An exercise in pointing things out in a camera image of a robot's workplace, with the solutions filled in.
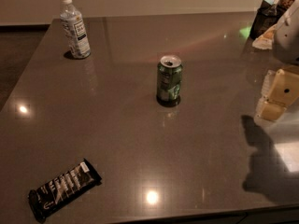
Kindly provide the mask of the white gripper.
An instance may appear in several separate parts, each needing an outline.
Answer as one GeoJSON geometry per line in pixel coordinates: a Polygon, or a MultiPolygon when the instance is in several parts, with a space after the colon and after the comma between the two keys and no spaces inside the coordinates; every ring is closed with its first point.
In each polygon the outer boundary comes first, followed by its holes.
{"type": "MultiPolygon", "coordinates": [[[[287,13],[277,23],[273,41],[274,56],[283,63],[299,65],[299,15],[287,13]]],[[[256,116],[278,120],[299,97],[299,67],[286,66],[278,69],[266,94],[256,106],[256,116]]]]}

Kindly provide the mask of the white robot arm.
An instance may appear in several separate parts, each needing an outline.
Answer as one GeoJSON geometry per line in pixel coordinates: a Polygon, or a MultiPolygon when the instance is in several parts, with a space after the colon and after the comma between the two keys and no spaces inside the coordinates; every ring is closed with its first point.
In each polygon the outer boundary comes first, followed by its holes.
{"type": "Polygon", "coordinates": [[[271,49],[283,63],[264,77],[256,115],[275,121],[299,98],[299,0],[295,0],[278,22],[256,38],[252,46],[271,49]]]}

